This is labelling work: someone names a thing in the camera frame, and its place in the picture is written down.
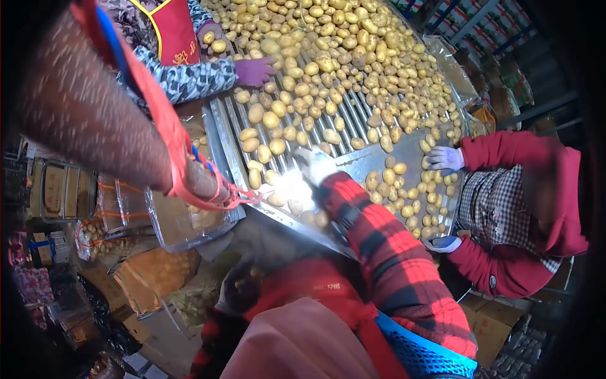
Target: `pink sleeve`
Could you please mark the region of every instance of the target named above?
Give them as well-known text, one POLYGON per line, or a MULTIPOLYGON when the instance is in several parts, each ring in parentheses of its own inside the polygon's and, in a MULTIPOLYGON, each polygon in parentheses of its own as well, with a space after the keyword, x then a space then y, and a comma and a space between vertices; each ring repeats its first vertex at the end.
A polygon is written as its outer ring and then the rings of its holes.
POLYGON ((448 259, 482 292, 523 298, 543 288, 553 276, 538 258, 525 249, 497 245, 491 257, 469 237, 461 239, 461 246, 448 254, 448 259))
POLYGON ((560 142, 552 137, 537 137, 531 132, 510 132, 501 130, 475 139, 461 140, 461 151, 465 166, 475 171, 480 167, 503 166, 512 168, 524 165, 528 159, 545 161, 549 159, 550 144, 560 142))

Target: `gloved hand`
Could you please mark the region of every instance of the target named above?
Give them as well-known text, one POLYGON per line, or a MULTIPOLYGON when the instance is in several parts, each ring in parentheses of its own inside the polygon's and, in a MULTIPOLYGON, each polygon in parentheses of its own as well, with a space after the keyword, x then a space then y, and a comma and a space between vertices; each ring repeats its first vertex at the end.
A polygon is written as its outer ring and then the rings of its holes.
POLYGON ((269 81, 270 75, 275 75, 276 70, 271 67, 277 61, 272 56, 261 59, 240 59, 233 64, 236 66, 239 86, 260 87, 269 81))
POLYGON ((452 253, 459 248, 462 241, 459 237, 449 235, 447 237, 434 238, 433 240, 423 241, 423 245, 433 252, 436 253, 452 253))
POLYGON ((243 257, 223 279, 215 308, 230 316, 246 313, 259 299, 263 276, 253 257, 243 257))
POLYGON ((305 148, 296 149, 293 152, 293 158, 297 160, 303 178, 316 187, 337 172, 337 165, 333 158, 320 150, 318 146, 312 147, 311 151, 305 148))
POLYGON ((203 55, 207 55, 207 56, 212 56, 213 54, 215 54, 213 52, 213 50, 210 48, 210 46, 208 44, 205 44, 204 41, 202 40, 204 35, 208 32, 213 32, 215 34, 215 41, 217 41, 219 39, 222 39, 223 41, 225 41, 225 44, 227 45, 227 47, 225 48, 225 51, 219 55, 219 58, 225 58, 227 56, 227 53, 229 53, 232 50, 231 42, 223 34, 223 29, 221 28, 221 25, 217 24, 216 22, 214 22, 212 20, 208 20, 207 22, 203 23, 202 27, 200 27, 200 29, 198 30, 197 37, 198 37, 198 41, 200 42, 200 52, 203 55))
POLYGON ((465 167, 461 148, 436 146, 427 153, 430 170, 442 170, 442 175, 450 175, 465 167))

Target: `red and black plaid jacket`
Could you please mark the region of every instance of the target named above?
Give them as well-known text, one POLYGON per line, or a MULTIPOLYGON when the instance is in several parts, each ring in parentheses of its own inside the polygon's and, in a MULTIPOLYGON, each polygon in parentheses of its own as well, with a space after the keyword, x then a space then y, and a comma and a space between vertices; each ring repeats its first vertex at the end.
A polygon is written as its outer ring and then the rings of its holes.
MULTIPOLYGON (((411 332, 475 358, 477 345, 465 314, 421 242, 386 208, 373 204, 345 172, 329 176, 315 197, 334 220, 342 220, 352 208, 361 211, 347 239, 366 273, 376 307, 411 332)), ((202 331, 204 343, 189 378, 218 377, 247 327, 243 320, 218 311, 211 319, 202 331)))

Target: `red apron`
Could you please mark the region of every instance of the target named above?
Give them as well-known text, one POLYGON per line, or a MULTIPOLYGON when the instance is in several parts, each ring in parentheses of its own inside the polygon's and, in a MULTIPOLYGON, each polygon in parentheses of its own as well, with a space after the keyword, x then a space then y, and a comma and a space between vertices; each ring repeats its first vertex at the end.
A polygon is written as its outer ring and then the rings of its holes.
POLYGON ((166 0, 148 12, 137 0, 129 0, 151 21, 158 37, 158 59, 162 65, 194 64, 200 61, 198 40, 187 0, 166 0))
POLYGON ((329 261, 319 258, 300 260, 269 275, 261 285, 259 301, 244 314, 244 318, 250 322, 261 312, 302 297, 318 301, 358 333, 379 377, 409 377, 375 324, 374 318, 378 316, 375 305, 364 304, 349 280, 329 261))

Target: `red plaid sleeve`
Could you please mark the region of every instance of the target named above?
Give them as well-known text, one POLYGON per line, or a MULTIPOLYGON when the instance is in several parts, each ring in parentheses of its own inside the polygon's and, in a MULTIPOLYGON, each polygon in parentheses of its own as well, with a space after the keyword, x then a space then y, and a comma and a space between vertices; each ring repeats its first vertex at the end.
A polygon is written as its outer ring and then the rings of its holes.
POLYGON ((367 273, 378 309, 406 329, 474 358, 477 345, 461 307, 439 277, 429 252, 385 207, 345 172, 329 176, 317 193, 334 220, 361 211, 347 233, 367 273))

